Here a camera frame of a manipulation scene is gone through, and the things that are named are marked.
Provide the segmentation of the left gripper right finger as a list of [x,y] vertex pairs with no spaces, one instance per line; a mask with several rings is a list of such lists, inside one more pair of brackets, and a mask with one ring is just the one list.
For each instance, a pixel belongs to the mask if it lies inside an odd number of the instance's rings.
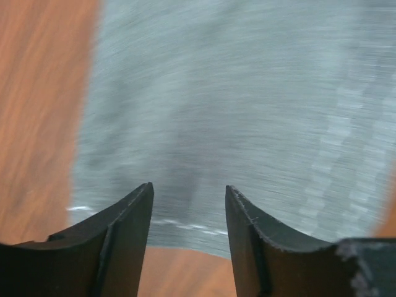
[[225,208],[238,296],[395,296],[395,239],[313,238],[233,186]]

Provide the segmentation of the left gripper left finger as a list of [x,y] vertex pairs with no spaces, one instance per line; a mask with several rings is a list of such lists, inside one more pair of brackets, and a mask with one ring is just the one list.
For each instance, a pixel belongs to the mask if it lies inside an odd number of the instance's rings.
[[44,242],[1,245],[1,296],[136,296],[152,217],[145,183]]

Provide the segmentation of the grey cloth napkin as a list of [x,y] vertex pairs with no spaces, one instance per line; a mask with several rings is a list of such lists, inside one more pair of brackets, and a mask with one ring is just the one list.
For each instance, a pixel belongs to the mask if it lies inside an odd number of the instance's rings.
[[394,1],[103,1],[71,222],[142,183],[148,242],[228,257],[225,188],[370,235],[395,160]]

